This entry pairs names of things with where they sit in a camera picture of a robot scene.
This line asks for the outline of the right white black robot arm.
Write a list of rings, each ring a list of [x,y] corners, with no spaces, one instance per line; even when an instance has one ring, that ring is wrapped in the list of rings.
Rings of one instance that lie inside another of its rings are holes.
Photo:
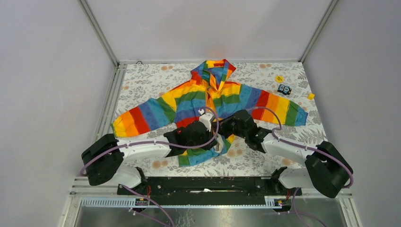
[[[354,182],[352,168],[330,142],[322,141],[311,146],[281,137],[277,128],[269,130],[258,126],[247,110],[215,122],[212,127],[224,137],[235,135],[242,138],[252,150],[285,157],[302,165],[296,169],[284,166],[272,173],[271,188],[278,195],[293,188],[307,188],[335,198]]]

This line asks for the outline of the rainbow striped hooded jacket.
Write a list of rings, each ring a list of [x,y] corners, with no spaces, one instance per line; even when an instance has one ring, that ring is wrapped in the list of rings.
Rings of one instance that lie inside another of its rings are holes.
[[[191,71],[191,79],[161,97],[124,112],[113,123],[116,137],[138,136],[170,123],[185,127],[199,119],[199,109],[212,108],[220,119],[242,109],[252,117],[287,126],[304,126],[307,112],[293,101],[245,84],[229,81],[235,67],[228,60],[205,61]]]

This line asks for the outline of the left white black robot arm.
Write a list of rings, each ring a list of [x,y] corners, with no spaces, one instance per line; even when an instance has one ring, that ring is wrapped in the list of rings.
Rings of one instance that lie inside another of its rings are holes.
[[[146,140],[118,140],[109,133],[102,136],[82,154],[82,174],[91,186],[105,183],[123,184],[135,194],[142,194],[147,187],[145,176],[138,168],[129,168],[127,162],[150,157],[173,157],[188,149],[212,148],[217,144],[217,133],[211,123],[194,121]]]

